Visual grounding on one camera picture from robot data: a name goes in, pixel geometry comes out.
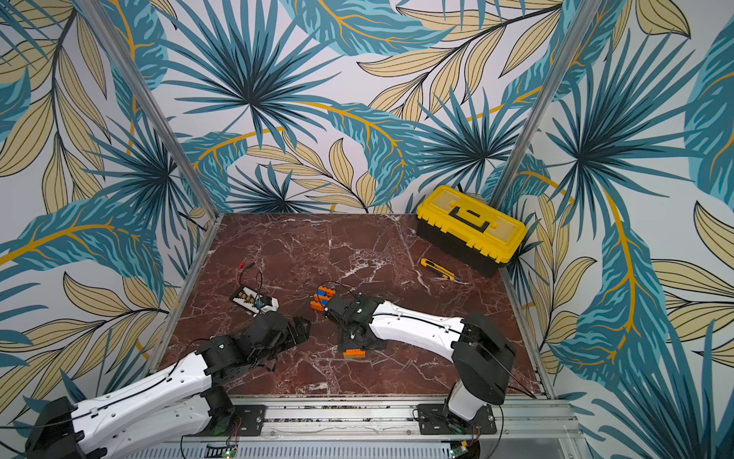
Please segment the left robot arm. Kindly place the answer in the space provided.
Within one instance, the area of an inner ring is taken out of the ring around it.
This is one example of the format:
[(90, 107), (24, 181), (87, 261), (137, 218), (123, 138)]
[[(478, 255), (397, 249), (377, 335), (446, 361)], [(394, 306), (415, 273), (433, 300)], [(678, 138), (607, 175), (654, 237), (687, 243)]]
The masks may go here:
[(277, 311), (257, 315), (232, 335), (200, 340), (199, 348), (142, 380), (95, 399), (47, 403), (30, 427), (29, 458), (124, 458), (203, 431), (238, 425), (225, 384), (307, 342), (311, 323)]

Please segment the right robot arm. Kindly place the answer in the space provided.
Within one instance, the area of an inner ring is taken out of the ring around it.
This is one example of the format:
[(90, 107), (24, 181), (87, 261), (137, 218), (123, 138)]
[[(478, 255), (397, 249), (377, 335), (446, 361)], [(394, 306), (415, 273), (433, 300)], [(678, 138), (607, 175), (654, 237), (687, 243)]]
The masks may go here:
[(469, 424), (480, 409), (506, 399), (516, 351), (487, 317), (438, 317), (381, 298), (343, 298), (329, 289), (319, 289), (311, 307), (336, 323), (345, 358), (401, 342), (451, 361), (459, 375), (443, 409), (451, 421)]

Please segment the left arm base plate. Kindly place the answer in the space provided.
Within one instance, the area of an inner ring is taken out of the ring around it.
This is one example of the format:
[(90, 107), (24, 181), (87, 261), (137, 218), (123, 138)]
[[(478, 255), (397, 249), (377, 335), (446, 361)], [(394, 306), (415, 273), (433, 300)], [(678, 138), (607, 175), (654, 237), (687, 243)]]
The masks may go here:
[(192, 437), (257, 437), (265, 420), (265, 405), (235, 405), (215, 414), (209, 424)]

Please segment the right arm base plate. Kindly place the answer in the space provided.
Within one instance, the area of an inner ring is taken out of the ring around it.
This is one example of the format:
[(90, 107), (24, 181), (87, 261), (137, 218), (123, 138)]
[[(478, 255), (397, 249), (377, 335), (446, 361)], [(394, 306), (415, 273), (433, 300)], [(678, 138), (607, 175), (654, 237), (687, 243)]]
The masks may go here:
[(498, 430), (489, 405), (481, 407), (470, 421), (451, 414), (445, 404), (420, 404), (413, 409), (422, 435), (495, 434)]

